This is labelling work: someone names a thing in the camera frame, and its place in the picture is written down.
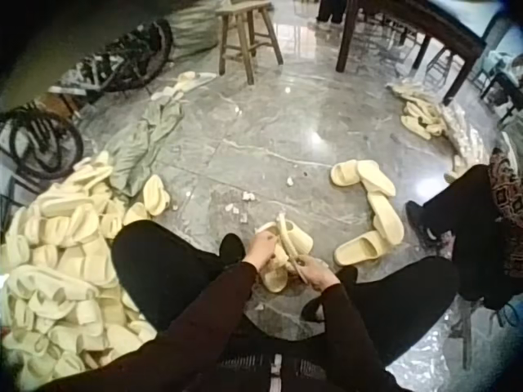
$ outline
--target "stool leg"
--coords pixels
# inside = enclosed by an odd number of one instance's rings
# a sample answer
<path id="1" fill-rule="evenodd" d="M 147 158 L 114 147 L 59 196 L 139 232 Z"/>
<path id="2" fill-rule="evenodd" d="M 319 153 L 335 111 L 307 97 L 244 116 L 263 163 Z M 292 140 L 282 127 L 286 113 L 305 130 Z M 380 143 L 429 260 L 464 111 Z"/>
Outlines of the stool leg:
<path id="1" fill-rule="evenodd" d="M 254 15 L 252 11 L 247 12 L 247 25 L 248 25 L 248 40 L 249 43 L 254 45 Z M 256 57 L 256 49 L 251 51 L 253 57 Z"/>
<path id="2" fill-rule="evenodd" d="M 247 73 L 247 84 L 254 84 L 253 65 L 251 64 L 251 52 L 248 49 L 247 35 L 245 34 L 244 15 L 236 15 L 236 28 L 238 29 L 239 45 L 244 58 L 245 72 Z"/>
<path id="3" fill-rule="evenodd" d="M 272 47 L 275 50 L 276 59 L 278 61 L 279 65 L 282 65 L 284 63 L 284 58 L 281 56 L 281 51 L 279 51 L 279 45 L 278 45 L 278 38 L 276 38 L 275 28 L 272 25 L 272 21 L 270 20 L 269 13 L 267 12 L 266 8 L 262 8 L 260 10 L 261 16 L 263 17 L 263 21 L 265 22 L 265 26 L 267 27 L 267 31 L 269 32 L 270 41 L 272 42 Z"/>
<path id="4" fill-rule="evenodd" d="M 226 46 L 227 36 L 229 35 L 229 16 L 224 15 L 221 17 L 221 42 L 220 42 L 220 65 L 218 67 L 218 73 L 223 75 L 226 72 Z"/>

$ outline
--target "pile of slippers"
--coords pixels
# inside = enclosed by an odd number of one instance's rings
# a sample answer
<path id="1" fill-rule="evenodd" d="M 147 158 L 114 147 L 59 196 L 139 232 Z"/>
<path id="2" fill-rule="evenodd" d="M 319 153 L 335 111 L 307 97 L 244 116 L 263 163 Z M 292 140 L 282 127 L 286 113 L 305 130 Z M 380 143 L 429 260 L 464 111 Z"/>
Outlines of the pile of slippers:
<path id="1" fill-rule="evenodd" d="M 162 213 L 170 202 L 158 176 L 130 208 L 113 195 L 102 152 L 61 184 L 19 208 L 0 247 L 2 339 L 19 385 L 39 385 L 104 366 L 154 339 L 118 283 L 110 244 L 124 225 Z"/>
<path id="2" fill-rule="evenodd" d="M 298 255 L 308 255 L 311 252 L 314 244 L 311 236 L 291 220 L 286 220 L 282 212 L 276 221 L 264 224 L 256 232 L 264 230 L 270 231 L 278 239 L 275 256 L 260 271 L 261 281 L 266 289 L 274 293 L 283 291 L 287 287 L 289 274 L 297 275 L 307 283 L 296 263 Z"/>
<path id="3" fill-rule="evenodd" d="M 340 245 L 334 252 L 338 265 L 353 265 L 365 260 L 378 259 L 403 241 L 405 228 L 389 202 L 396 196 L 396 187 L 372 160 L 352 159 L 333 166 L 331 181 L 337 186 L 362 183 L 367 200 L 373 209 L 374 229 Z"/>
<path id="4" fill-rule="evenodd" d="M 392 90 L 406 101 L 401 122 L 409 131 L 425 140 L 447 132 L 442 113 L 423 94 L 407 86 L 393 86 Z"/>

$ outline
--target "gray tile floor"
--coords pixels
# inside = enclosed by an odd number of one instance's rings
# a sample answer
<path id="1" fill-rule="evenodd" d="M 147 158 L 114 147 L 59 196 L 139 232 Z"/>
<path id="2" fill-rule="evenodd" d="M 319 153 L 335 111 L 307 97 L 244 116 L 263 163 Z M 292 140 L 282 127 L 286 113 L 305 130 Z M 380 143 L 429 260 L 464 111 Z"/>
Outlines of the gray tile floor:
<path id="1" fill-rule="evenodd" d="M 443 138 L 427 142 L 405 130 L 400 123 L 402 102 L 385 88 L 402 69 L 409 69 L 417 48 L 398 63 L 397 55 L 407 50 L 394 46 L 385 50 L 389 42 L 382 41 L 365 45 L 366 30 L 359 26 L 364 33 L 355 38 L 347 71 L 336 73 L 341 33 L 316 32 L 306 25 L 317 4 L 292 0 L 274 4 L 272 18 L 285 64 L 278 66 L 271 49 L 262 48 L 255 60 L 254 86 L 247 85 L 243 66 L 229 61 L 225 76 L 185 97 L 185 117 L 154 164 L 179 209 L 167 211 L 159 221 L 195 246 L 215 252 L 226 233 L 237 233 L 247 242 L 255 228 L 286 211 L 314 238 L 313 255 L 332 265 L 336 246 L 372 227 L 363 188 L 331 185 L 329 170 L 334 163 L 376 160 L 396 184 L 392 203 L 406 223 L 406 201 L 423 202 L 445 187 L 443 173 L 451 168 L 453 149 Z M 230 31 L 230 40 L 236 39 L 235 34 Z M 425 64 L 438 49 L 430 48 Z M 173 85 L 175 77 L 188 69 L 217 72 L 217 49 L 176 64 L 150 89 Z M 495 119 L 477 97 L 478 90 L 466 85 L 457 100 L 489 145 Z M 136 121 L 148 102 L 147 91 L 107 95 L 83 121 L 83 134 L 100 148 L 117 130 Z M 293 186 L 287 185 L 288 177 Z M 256 201 L 243 202 L 245 190 L 253 192 Z M 226 212 L 229 203 L 247 214 L 248 223 Z M 407 225 L 405 229 L 404 242 L 392 254 L 359 265 L 360 281 L 380 279 L 425 256 L 413 232 Z M 322 330 L 298 318 L 313 296 L 297 284 L 277 296 L 257 287 L 248 316 L 270 334 L 302 339 Z M 461 342 L 444 339 L 447 324 L 442 320 L 391 366 L 403 385 L 417 391 L 436 390 L 442 384 L 445 390 L 475 390 L 471 373 L 460 368 Z M 486 324 L 483 320 L 477 325 Z M 504 333 L 494 329 L 494 336 Z M 485 352 L 485 345 L 490 347 L 493 341 L 480 336 L 475 346 Z"/>

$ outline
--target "gray cloth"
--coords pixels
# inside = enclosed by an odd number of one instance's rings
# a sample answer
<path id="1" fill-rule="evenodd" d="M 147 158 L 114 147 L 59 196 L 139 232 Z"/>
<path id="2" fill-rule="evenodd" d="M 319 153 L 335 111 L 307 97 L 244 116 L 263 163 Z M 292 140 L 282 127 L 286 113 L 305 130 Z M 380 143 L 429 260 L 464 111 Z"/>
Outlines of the gray cloth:
<path id="1" fill-rule="evenodd" d="M 128 197 L 136 196 L 151 175 L 162 140 L 182 118 L 180 103 L 163 97 L 150 101 L 138 122 L 118 131 L 105 146 L 114 165 L 111 186 Z"/>

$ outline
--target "black pants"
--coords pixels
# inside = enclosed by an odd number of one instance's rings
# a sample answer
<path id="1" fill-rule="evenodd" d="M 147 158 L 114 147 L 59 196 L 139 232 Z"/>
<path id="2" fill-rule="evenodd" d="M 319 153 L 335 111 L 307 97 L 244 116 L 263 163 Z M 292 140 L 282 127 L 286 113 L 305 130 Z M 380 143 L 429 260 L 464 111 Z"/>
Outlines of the black pants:
<path id="1" fill-rule="evenodd" d="M 422 222 L 435 235 L 452 231 L 453 263 L 459 272 L 459 294 L 485 298 L 499 309 L 510 298 L 503 273 L 503 226 L 490 189 L 488 167 L 476 165 L 423 205 Z"/>
<path id="2" fill-rule="evenodd" d="M 343 20 L 343 13 L 346 8 L 346 0 L 320 0 L 320 9 L 318 10 L 319 22 L 331 22 L 339 25 Z"/>
<path id="3" fill-rule="evenodd" d="M 222 271 L 220 259 L 202 252 L 167 229 L 143 220 L 114 240 L 114 267 L 147 320 L 165 330 Z M 444 258 L 427 257 L 372 283 L 346 285 L 384 363 L 416 343 L 447 310 L 458 278 Z M 323 335 L 304 341 L 267 336 L 244 317 L 225 355 L 258 352 L 293 354 L 322 363 Z"/>

